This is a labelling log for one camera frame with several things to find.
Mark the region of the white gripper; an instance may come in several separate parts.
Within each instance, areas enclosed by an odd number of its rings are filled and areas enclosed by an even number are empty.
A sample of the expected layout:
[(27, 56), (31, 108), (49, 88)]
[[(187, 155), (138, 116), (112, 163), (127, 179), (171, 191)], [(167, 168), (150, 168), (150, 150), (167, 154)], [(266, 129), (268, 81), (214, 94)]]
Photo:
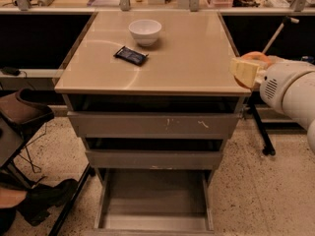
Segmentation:
[[(252, 89), (260, 65), (240, 58), (230, 61), (229, 72), (243, 86)], [(283, 113), (284, 94), (302, 76), (314, 72), (314, 66), (304, 61), (279, 61), (271, 65), (263, 74), (260, 97), (276, 112)]]

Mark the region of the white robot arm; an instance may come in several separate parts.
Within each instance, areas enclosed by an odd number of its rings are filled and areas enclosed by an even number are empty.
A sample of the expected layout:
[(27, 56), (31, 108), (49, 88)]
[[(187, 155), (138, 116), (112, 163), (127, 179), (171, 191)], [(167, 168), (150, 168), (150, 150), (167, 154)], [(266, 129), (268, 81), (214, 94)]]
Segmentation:
[(229, 72), (244, 88), (259, 87), (262, 100), (307, 132), (315, 152), (315, 66), (305, 61), (232, 58)]

